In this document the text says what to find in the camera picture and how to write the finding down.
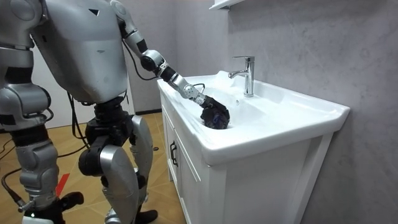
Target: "dark sponge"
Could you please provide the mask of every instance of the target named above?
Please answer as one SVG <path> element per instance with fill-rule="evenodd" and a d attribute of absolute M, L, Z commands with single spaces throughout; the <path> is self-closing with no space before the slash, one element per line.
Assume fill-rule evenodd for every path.
<path fill-rule="evenodd" d="M 208 128 L 226 129 L 229 124 L 229 114 L 226 115 L 217 108 L 205 108 L 200 118 Z"/>

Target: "white cabinet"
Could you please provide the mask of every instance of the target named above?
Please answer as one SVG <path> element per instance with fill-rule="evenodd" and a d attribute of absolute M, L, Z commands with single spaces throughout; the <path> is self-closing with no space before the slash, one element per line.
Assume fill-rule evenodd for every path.
<path fill-rule="evenodd" d="M 300 223 L 297 208 L 305 206 L 297 202 L 307 201 L 297 189 L 308 182 L 309 158 L 328 147 L 331 134 L 209 166 L 186 121 L 163 93 L 161 99 L 170 180 L 188 224 Z"/>

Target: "faucet handle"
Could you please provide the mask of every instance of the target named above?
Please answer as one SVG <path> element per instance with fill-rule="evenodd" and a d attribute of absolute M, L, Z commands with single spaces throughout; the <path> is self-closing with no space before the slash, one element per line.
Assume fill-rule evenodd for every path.
<path fill-rule="evenodd" d="M 234 56 L 233 58 L 244 58 L 246 63 L 254 62 L 255 56 Z"/>

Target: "cabinet handle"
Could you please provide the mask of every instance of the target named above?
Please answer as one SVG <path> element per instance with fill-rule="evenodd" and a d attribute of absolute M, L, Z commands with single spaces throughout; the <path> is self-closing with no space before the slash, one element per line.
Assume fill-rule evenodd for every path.
<path fill-rule="evenodd" d="M 177 146 L 174 145 L 174 148 L 172 148 L 172 160 L 173 160 L 173 164 L 176 165 L 178 167 L 178 162 L 177 162 L 177 158 L 174 156 L 174 151 L 177 150 Z"/>
<path fill-rule="evenodd" d="M 173 146 L 175 146 L 175 141 L 173 141 L 173 143 L 170 145 L 170 156 L 173 158 Z"/>

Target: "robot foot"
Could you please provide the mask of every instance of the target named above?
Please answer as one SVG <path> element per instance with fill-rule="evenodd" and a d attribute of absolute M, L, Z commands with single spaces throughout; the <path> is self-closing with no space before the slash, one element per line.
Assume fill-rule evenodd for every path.
<path fill-rule="evenodd" d="M 155 221 L 156 218 L 157 218 L 156 210 L 139 212 L 136 217 L 136 224 L 148 224 L 148 223 Z"/>

